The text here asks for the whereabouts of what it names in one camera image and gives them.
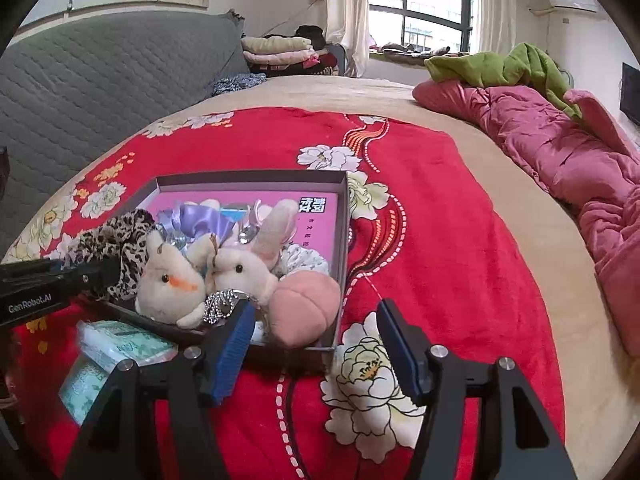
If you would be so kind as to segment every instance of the gray box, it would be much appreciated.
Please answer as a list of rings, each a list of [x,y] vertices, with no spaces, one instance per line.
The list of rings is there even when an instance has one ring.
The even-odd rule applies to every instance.
[[[116,209],[114,215],[121,215],[144,207],[158,193],[163,191],[190,190],[303,190],[305,192],[328,192],[337,195],[335,220],[334,256],[330,263],[330,274],[340,285],[344,296],[347,276],[347,252],[349,231],[349,193],[347,176],[344,171],[313,170],[247,170],[211,171],[205,173],[184,173],[158,176],[149,181],[133,196]],[[202,342],[206,331],[184,330],[174,325],[155,322],[139,316],[133,300],[112,303],[99,301],[98,307],[107,317],[115,317],[129,324],[139,326],[172,340],[181,347]],[[246,361],[249,364],[274,365],[301,370],[324,372],[330,366],[338,345],[342,300],[334,323],[322,334],[315,345],[303,349],[286,350],[270,343],[252,342]]]

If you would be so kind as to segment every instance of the beige blanket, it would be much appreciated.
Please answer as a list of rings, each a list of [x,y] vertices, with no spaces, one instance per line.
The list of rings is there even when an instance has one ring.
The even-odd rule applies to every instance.
[[[448,133],[538,282],[560,361],[566,446],[580,480],[600,480],[640,420],[640,365],[620,347],[578,229],[482,132],[421,108],[411,90],[388,81],[289,76],[208,99],[174,116],[285,106],[386,116]]]

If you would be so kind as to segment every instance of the gray quilted mattress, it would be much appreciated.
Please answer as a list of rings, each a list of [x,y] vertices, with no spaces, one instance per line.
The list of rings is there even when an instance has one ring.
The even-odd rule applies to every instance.
[[[67,180],[152,121],[248,72],[242,21],[179,11],[107,14],[25,38],[0,58],[0,145],[11,176],[0,254]]]

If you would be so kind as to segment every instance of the pink plush ball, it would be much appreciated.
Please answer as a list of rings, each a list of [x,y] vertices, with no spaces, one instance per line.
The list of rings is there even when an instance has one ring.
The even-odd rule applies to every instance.
[[[314,270],[284,277],[269,302],[269,327],[276,343],[302,348],[329,328],[340,307],[340,285]]]

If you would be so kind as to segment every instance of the floral pattern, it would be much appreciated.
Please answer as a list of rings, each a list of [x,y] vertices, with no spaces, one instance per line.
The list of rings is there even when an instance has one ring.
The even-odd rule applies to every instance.
[[[345,446],[379,464],[397,445],[415,447],[424,407],[416,407],[398,385],[380,341],[376,313],[342,334],[334,367],[320,384],[332,407],[324,427]]]
[[[147,139],[153,139],[154,137],[165,137],[171,135],[174,130],[181,128],[184,124],[184,120],[178,119],[160,119],[155,123],[151,123],[141,133]]]
[[[356,171],[361,161],[346,146],[330,148],[326,144],[318,144],[302,148],[300,152],[298,164],[308,166],[308,170]]]
[[[376,115],[359,115],[358,118],[365,124],[383,123],[386,121],[384,117]]]
[[[40,257],[40,244],[31,236],[31,225],[20,234],[18,239],[9,247],[2,263],[26,262]]]
[[[362,171],[347,173],[349,187],[349,211],[351,217],[375,220],[376,209],[383,208],[389,200],[389,188],[379,182],[366,184],[367,174]]]
[[[47,329],[47,318],[39,317],[38,319],[34,319],[33,321],[27,322],[25,325],[27,330],[32,334],[35,334],[37,330],[46,330]]]
[[[87,198],[91,193],[89,193],[85,188],[81,187],[80,189],[76,189],[74,191],[74,196],[79,196],[82,200]]]
[[[191,129],[197,129],[210,124],[211,126],[231,126],[231,117],[234,116],[233,112],[226,112],[224,114],[209,114],[196,117],[190,117],[184,119],[160,119],[155,123],[150,124],[146,130],[142,131],[142,135],[148,139],[154,137],[165,137],[171,135],[175,130],[190,126]]]
[[[80,210],[82,218],[98,218],[101,214],[110,211],[120,201],[121,195],[126,190],[127,187],[118,182],[105,184],[97,192],[89,195]]]
[[[56,245],[56,248],[53,249],[49,254],[47,254],[47,258],[50,260],[63,260],[66,254],[69,252],[69,245],[74,239],[68,234],[64,233],[62,235],[62,240]]]
[[[36,216],[31,223],[31,238],[46,250],[54,239],[60,238],[62,225],[71,218],[76,207],[78,202],[72,194],[61,196],[49,209]]]
[[[234,116],[233,112],[228,112],[226,114],[215,114],[215,115],[202,115],[199,117],[191,117],[187,119],[184,123],[184,126],[190,126],[192,129],[201,128],[205,124],[211,124],[212,126],[222,126],[223,124],[229,124],[229,119]]]
[[[118,174],[122,171],[122,168],[124,168],[124,165],[121,162],[114,164],[110,168],[105,168],[96,176],[94,176],[94,182],[97,182],[97,181],[104,182],[106,180],[109,180],[110,178],[116,178]]]

